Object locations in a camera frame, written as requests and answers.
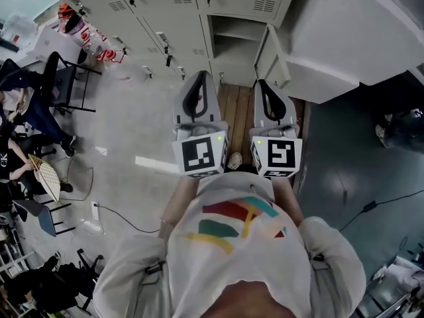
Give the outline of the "person's right forearm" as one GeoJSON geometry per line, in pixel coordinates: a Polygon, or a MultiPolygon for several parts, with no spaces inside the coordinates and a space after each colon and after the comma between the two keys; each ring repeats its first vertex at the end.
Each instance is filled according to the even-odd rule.
{"type": "Polygon", "coordinates": [[[275,204],[285,211],[298,227],[303,222],[303,214],[292,185],[287,178],[271,178],[275,204]]]}

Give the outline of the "person's beige shoe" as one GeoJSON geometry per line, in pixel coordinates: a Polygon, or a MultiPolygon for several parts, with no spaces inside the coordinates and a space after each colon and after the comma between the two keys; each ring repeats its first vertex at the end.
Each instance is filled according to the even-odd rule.
{"type": "Polygon", "coordinates": [[[233,152],[227,162],[227,168],[230,170],[237,170],[242,164],[242,154],[240,152],[233,152]]]}

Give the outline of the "person's white printed t-shirt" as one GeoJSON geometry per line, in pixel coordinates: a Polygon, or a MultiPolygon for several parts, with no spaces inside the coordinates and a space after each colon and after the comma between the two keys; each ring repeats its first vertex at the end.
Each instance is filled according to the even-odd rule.
{"type": "Polygon", "coordinates": [[[167,242],[118,244],[93,292],[99,318],[350,318],[364,267],[319,217],[296,226],[271,178],[231,172],[199,183],[167,242]]]}

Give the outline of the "clear plastic bag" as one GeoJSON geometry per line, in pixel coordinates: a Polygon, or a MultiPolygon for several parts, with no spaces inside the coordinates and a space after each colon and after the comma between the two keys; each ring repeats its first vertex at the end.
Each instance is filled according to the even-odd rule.
{"type": "Polygon", "coordinates": [[[37,34],[37,24],[24,14],[13,11],[0,32],[1,38],[19,49],[26,48],[37,34]]]}

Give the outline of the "person's left forearm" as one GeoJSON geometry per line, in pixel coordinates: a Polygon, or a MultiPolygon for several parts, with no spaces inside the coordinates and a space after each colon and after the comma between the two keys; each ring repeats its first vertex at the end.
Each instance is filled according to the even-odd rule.
{"type": "Polygon", "coordinates": [[[190,203],[195,199],[199,187],[199,179],[181,177],[177,183],[161,218],[158,237],[168,241],[171,232],[180,222],[190,203]]]}

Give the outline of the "wooden floor platform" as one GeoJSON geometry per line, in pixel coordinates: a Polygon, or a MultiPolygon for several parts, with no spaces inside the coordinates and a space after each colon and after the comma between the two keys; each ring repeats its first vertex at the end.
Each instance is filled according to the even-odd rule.
{"type": "MultiPolygon", "coordinates": [[[[249,130],[254,120],[254,90],[250,87],[222,83],[218,90],[218,103],[221,117],[229,125],[229,154],[240,152],[243,164],[255,166],[250,151],[249,130]]],[[[302,139],[302,156],[305,156],[311,103],[291,98],[295,105],[298,137],[302,139]]]]}

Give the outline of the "black folding chair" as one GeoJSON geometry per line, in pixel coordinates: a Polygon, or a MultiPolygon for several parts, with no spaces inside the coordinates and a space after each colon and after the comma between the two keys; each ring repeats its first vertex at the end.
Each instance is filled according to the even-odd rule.
{"type": "Polygon", "coordinates": [[[102,75],[97,70],[64,60],[58,52],[52,52],[44,68],[40,92],[47,98],[49,105],[59,111],[61,115],[70,114],[70,110],[95,113],[95,109],[84,107],[87,84],[91,74],[102,75]],[[78,68],[87,72],[80,107],[70,105],[74,82],[77,80],[78,68]]]}

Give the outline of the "orange helmet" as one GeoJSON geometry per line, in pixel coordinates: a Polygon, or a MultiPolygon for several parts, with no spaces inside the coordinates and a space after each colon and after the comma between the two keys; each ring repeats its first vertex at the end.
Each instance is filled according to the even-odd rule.
{"type": "Polygon", "coordinates": [[[75,11],[66,3],[62,2],[58,8],[58,18],[59,19],[68,19],[70,18],[75,11]]]}

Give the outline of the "blue chair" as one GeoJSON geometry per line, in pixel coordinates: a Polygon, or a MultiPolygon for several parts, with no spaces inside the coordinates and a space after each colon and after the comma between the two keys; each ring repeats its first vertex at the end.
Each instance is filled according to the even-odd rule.
{"type": "Polygon", "coordinates": [[[17,213],[23,222],[27,220],[27,215],[23,213],[23,211],[26,211],[26,213],[30,213],[33,217],[36,217],[38,219],[40,228],[45,233],[49,234],[52,237],[57,237],[58,235],[62,235],[64,233],[68,233],[70,231],[76,230],[76,227],[70,227],[68,229],[57,231],[56,227],[58,225],[63,224],[64,222],[63,221],[54,222],[53,216],[52,216],[53,212],[65,209],[71,206],[72,205],[71,203],[66,203],[64,205],[55,207],[53,209],[47,206],[48,203],[50,203],[50,201],[47,201],[46,203],[39,203],[35,200],[29,200],[29,199],[13,200],[13,204],[15,208],[17,209],[17,213]]]}

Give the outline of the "black office chair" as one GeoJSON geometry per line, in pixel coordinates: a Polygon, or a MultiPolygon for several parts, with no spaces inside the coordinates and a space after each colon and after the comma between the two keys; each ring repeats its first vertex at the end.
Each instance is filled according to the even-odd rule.
{"type": "Polygon", "coordinates": [[[59,265],[60,255],[55,254],[41,267],[21,272],[5,281],[0,286],[0,294],[17,303],[33,300],[36,308],[46,313],[77,307],[90,316],[88,306],[99,279],[96,266],[104,257],[98,255],[92,264],[88,264],[83,253],[83,249],[77,251],[79,266],[72,262],[59,265]]]}

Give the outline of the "grey metal lockers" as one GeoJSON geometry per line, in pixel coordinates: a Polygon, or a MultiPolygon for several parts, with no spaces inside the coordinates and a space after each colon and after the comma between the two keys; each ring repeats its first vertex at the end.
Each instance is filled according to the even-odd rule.
{"type": "Polygon", "coordinates": [[[279,29],[292,0],[63,1],[150,77],[206,70],[216,84],[291,80],[279,29]]]}

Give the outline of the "red and white plastic bag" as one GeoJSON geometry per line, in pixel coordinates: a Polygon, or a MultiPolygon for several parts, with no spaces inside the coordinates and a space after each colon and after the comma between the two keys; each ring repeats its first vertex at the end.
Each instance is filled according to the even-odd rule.
{"type": "Polygon", "coordinates": [[[125,58],[125,48],[112,45],[103,33],[75,13],[60,19],[59,31],[97,61],[121,64],[125,58]]]}

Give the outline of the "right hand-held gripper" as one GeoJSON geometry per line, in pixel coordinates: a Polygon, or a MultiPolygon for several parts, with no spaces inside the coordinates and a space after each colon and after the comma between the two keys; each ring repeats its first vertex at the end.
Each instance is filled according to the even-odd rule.
{"type": "Polygon", "coordinates": [[[258,79],[254,86],[254,126],[250,151],[259,176],[290,178],[300,169],[303,141],[293,101],[276,85],[258,79]]]}

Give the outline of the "yellow grid fan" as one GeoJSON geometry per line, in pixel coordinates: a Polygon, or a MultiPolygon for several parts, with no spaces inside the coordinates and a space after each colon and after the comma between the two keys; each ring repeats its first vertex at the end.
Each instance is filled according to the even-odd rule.
{"type": "Polygon", "coordinates": [[[29,154],[29,160],[34,165],[34,173],[46,193],[52,198],[53,201],[58,202],[60,198],[60,179],[55,169],[43,159],[29,154]]]}

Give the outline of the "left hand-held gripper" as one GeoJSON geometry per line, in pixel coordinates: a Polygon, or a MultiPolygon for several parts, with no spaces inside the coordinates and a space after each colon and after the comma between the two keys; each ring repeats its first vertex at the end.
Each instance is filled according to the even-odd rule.
{"type": "Polygon", "coordinates": [[[220,121],[217,91],[208,71],[184,82],[174,99],[173,117],[178,126],[172,148],[180,174],[195,179],[223,174],[229,126],[220,121]],[[194,123],[196,119],[207,123],[194,123]]]}

